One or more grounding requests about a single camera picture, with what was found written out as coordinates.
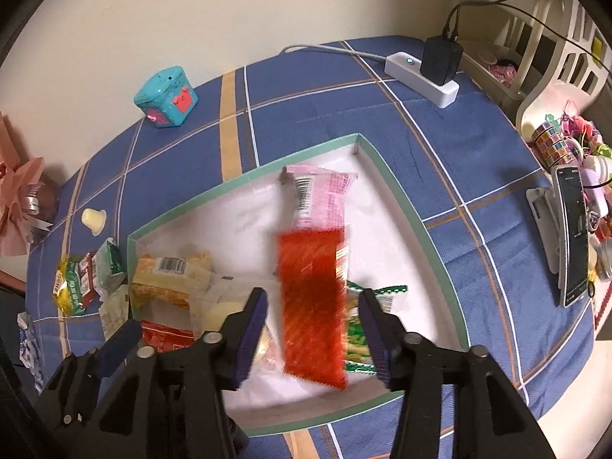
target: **black charger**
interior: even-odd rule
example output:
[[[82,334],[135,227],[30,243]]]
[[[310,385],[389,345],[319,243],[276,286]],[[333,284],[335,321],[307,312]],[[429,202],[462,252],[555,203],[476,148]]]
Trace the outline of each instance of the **black charger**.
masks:
[[[420,73],[432,83],[442,86],[455,79],[462,55],[463,46],[452,38],[427,38]]]

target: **washi tape roll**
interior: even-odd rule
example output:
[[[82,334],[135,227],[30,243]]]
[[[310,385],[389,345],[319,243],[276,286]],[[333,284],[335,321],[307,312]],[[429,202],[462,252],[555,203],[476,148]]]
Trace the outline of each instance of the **washi tape roll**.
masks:
[[[531,135],[535,149],[541,154],[549,169],[554,166],[570,164],[575,160],[561,129],[552,122],[541,124]]]

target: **pink snack package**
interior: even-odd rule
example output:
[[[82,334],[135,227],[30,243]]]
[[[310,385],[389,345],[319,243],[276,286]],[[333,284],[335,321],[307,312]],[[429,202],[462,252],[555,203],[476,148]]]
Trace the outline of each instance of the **pink snack package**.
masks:
[[[299,230],[344,228],[343,195],[357,174],[336,173],[328,169],[293,164],[285,167],[298,189],[299,203],[293,227]]]

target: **smartphone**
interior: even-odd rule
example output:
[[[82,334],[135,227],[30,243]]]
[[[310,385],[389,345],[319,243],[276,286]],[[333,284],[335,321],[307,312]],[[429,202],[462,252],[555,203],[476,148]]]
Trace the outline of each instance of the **smartphone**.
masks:
[[[589,230],[580,172],[574,166],[553,168],[559,210],[559,289],[561,305],[569,307],[586,291]]]

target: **black cable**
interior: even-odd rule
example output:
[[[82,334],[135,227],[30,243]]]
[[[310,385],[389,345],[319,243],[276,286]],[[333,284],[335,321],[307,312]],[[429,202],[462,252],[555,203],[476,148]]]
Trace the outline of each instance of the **black cable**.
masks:
[[[545,24],[544,22],[542,22],[540,19],[538,19],[537,17],[534,17],[533,15],[531,15],[529,12],[525,12],[525,10],[519,8],[519,7],[515,7],[513,5],[508,5],[507,3],[496,3],[496,5],[499,5],[500,7],[508,7],[508,8],[512,8],[514,10],[517,10],[519,12],[524,13],[525,15],[531,17],[532,19],[534,19],[534,21],[542,24],[546,29],[548,29],[550,32],[552,32],[555,36],[557,36],[558,38],[563,39],[564,41],[567,41],[568,43],[573,44],[576,48],[578,48],[579,50],[582,50],[583,52],[585,52],[586,54],[590,55],[593,59],[595,59],[595,61],[601,65],[606,72],[608,73],[609,76],[612,76],[612,72],[610,72],[610,69],[608,67],[606,67],[604,65],[604,63],[602,62],[603,57],[596,57],[591,51],[587,50],[585,47],[577,44],[577,42],[572,41],[569,38],[566,38],[565,36],[559,34],[558,32],[556,32],[554,29],[552,29],[552,27],[547,26],[547,24]]]
[[[605,183],[600,183],[598,185],[592,185],[592,186],[587,186],[587,185],[582,185],[582,187],[585,190],[596,190],[597,188],[603,188],[608,186],[610,183],[612,183],[612,177],[610,179],[608,179]]]
[[[453,18],[453,14],[457,12],[457,17],[455,18],[455,29],[453,30],[453,33],[450,36],[453,41],[457,41],[457,36],[459,32],[459,16],[462,6],[467,5],[470,7],[485,7],[487,5],[497,5],[498,3],[504,3],[509,1],[510,0],[495,0],[493,2],[482,2],[476,0],[466,0],[464,2],[457,3],[451,10],[451,13],[449,13],[448,18],[446,19],[446,25],[444,26],[444,30],[442,31],[442,36],[444,36],[445,38],[449,38],[449,31],[451,30],[451,20]]]

